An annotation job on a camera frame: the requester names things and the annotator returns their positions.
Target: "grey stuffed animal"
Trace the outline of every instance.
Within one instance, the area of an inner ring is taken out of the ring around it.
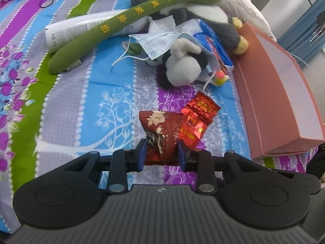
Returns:
[[[148,0],[131,0],[131,5],[136,6],[145,1]],[[234,54],[241,55],[248,48],[247,40],[237,32],[242,27],[242,22],[236,17],[231,18],[226,15],[217,5],[180,3],[152,14],[151,17],[157,20],[168,15],[174,17],[176,25],[190,19],[202,19],[217,34],[223,47]]]

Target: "orange box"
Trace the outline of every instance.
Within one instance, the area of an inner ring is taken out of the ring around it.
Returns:
[[[232,58],[251,158],[297,154],[324,143],[321,113],[295,59],[245,23],[248,50]]]

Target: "panda plush toy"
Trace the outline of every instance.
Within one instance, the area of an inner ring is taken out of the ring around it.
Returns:
[[[131,5],[136,6],[146,1],[148,0],[131,0]],[[247,40],[237,32],[242,27],[242,22],[236,17],[229,17],[217,5],[180,3],[150,16],[153,20],[158,20],[169,15],[173,16],[176,25],[190,19],[203,20],[216,33],[222,46],[234,54],[241,55],[248,48]],[[193,83],[206,68],[208,60],[198,45],[180,38],[163,56],[154,61],[147,60],[147,63],[151,66],[163,64],[166,67],[164,72],[158,74],[157,81],[160,87],[170,89]]]

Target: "green stripe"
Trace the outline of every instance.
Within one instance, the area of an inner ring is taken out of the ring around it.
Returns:
[[[274,161],[273,161],[272,158],[263,158],[262,160],[264,161],[264,164],[265,164],[266,168],[275,169]]]
[[[96,0],[82,0],[71,10],[69,17],[87,14],[88,10]],[[14,192],[24,183],[35,177],[36,154],[34,154],[36,142],[35,136],[39,134],[43,103],[48,92],[53,88],[57,75],[48,73],[48,63],[52,54],[47,54],[35,77],[39,80],[29,86],[30,99],[35,100],[30,106],[22,107],[25,115],[18,122],[19,131],[12,133],[14,140],[11,150],[16,155],[11,160],[12,189]]]

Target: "bed sheet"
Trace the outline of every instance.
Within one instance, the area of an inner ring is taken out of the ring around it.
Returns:
[[[156,68],[125,59],[128,37],[110,38],[81,59],[82,64],[59,75],[48,74],[44,28],[67,17],[124,9],[130,0],[0,0],[0,230],[20,225],[12,209],[14,192],[85,152],[101,155],[135,147],[145,137],[138,113],[143,110],[180,111],[201,86],[165,91],[157,86]],[[134,44],[134,54],[142,54]],[[221,156],[227,149],[250,158],[242,107],[234,79],[208,87],[222,107],[200,148]],[[260,164],[303,172],[308,154],[260,159]],[[100,187],[105,186],[105,173]],[[133,183],[194,184],[194,173],[178,167],[145,166],[128,174]]]

